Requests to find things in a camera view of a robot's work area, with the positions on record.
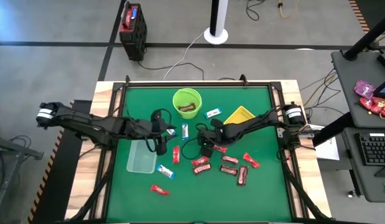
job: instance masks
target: green table surface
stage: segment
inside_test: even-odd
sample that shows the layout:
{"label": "green table surface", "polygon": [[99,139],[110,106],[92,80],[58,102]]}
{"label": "green table surface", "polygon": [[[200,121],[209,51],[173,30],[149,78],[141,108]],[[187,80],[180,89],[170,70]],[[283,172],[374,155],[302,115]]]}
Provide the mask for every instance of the green table surface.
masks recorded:
{"label": "green table surface", "polygon": [[[172,113],[172,124],[181,134],[181,125],[187,122],[190,138],[196,137],[197,123],[210,126],[204,113],[221,108],[222,114],[214,118],[225,121],[239,106],[259,115],[272,108],[268,88],[195,88],[202,96],[202,108],[190,120],[182,119],[172,104],[178,88],[128,88],[126,106],[133,118],[150,119],[155,109],[167,108]],[[162,113],[167,121],[168,115]],[[153,174],[128,172],[126,165],[131,141],[118,144],[113,183],[111,187],[107,222],[260,222],[290,221],[290,210],[278,150],[276,132],[268,127],[245,135],[226,152],[239,159],[240,165],[249,166],[246,186],[237,186],[236,177],[219,171],[221,154],[214,152],[212,169],[200,175],[192,172],[191,162],[180,157],[179,164],[172,162],[172,148],[182,146],[181,137],[167,144],[167,153],[158,156],[162,164],[175,172],[174,179],[158,171]],[[185,153],[193,156],[199,151],[196,141],[185,146]],[[248,152],[260,164],[253,169],[242,159]],[[151,192],[157,184],[170,195]]]}

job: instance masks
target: white cable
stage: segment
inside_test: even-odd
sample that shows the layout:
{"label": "white cable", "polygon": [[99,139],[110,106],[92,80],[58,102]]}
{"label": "white cable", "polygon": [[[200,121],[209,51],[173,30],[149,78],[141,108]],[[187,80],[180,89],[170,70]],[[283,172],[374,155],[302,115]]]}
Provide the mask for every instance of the white cable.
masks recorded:
{"label": "white cable", "polygon": [[185,53],[184,53],[184,56],[182,57],[181,60],[179,60],[177,63],[175,63],[170,69],[169,71],[166,72],[166,75],[163,77],[163,81],[166,79],[167,75],[173,70],[174,67],[176,67],[179,63],[181,63],[184,59],[185,59],[185,56],[187,55],[187,51],[188,49],[192,46],[193,43],[195,43],[195,41],[197,41],[197,39],[199,39],[199,37],[201,37],[205,32],[202,32],[197,38],[195,38],[195,40],[192,41],[192,43],[187,47],[187,49],[185,49]]}

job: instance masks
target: concrete floor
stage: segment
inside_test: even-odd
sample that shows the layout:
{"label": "concrete floor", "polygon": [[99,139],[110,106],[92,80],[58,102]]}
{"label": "concrete floor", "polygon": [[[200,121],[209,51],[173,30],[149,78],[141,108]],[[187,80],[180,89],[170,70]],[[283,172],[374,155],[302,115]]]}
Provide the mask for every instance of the concrete floor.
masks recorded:
{"label": "concrete floor", "polygon": [[[148,24],[148,42],[188,43],[209,23],[209,0],[140,0]],[[286,1],[291,12],[295,1]],[[118,0],[0,0],[0,41],[108,42]],[[288,20],[278,15],[277,1],[267,0],[257,7],[260,20],[245,14],[245,0],[230,0],[226,28],[227,43],[351,45],[362,35],[361,27],[347,0],[301,0],[299,12]],[[9,139],[18,134],[32,138],[36,150],[50,152],[58,129],[36,128],[40,102],[73,99],[91,100],[106,47],[18,47],[0,46],[0,135]],[[172,65],[184,49],[149,49],[143,65]],[[297,79],[299,86],[324,77],[333,67],[327,50],[190,49],[185,61],[205,71],[205,79]],[[161,80],[166,70],[144,70],[126,57],[122,48],[111,54],[105,80]],[[199,80],[193,67],[177,67],[169,80]],[[335,82],[334,88],[340,88]],[[315,87],[302,92],[307,100]],[[342,93],[327,101],[348,111]],[[328,124],[339,117],[332,110],[315,109],[312,122]],[[21,186],[8,199],[11,212],[4,218],[26,220],[49,153],[41,161],[28,160],[21,169]],[[352,189],[348,172],[323,172],[323,182],[333,217],[355,222],[385,223],[385,204],[364,198],[347,198]]]}

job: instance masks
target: yellow plastic plate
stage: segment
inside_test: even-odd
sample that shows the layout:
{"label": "yellow plastic plate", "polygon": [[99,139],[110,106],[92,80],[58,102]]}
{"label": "yellow plastic plate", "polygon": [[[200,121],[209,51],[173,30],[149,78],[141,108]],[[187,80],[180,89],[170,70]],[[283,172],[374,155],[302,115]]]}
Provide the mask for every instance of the yellow plastic plate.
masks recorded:
{"label": "yellow plastic plate", "polygon": [[242,123],[243,121],[247,121],[254,117],[255,115],[250,113],[250,111],[248,111],[243,106],[240,106],[238,109],[236,109],[236,111],[233,114],[231,114],[229,118],[227,118],[224,124],[232,124],[232,123],[239,124],[239,123]]}

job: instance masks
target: keyboard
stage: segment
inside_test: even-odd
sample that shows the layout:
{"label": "keyboard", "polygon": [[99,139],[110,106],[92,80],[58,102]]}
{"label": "keyboard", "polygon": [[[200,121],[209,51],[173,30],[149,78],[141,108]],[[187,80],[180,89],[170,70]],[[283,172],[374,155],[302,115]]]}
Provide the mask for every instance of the keyboard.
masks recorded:
{"label": "keyboard", "polygon": [[385,133],[359,133],[355,137],[364,165],[385,166]]}

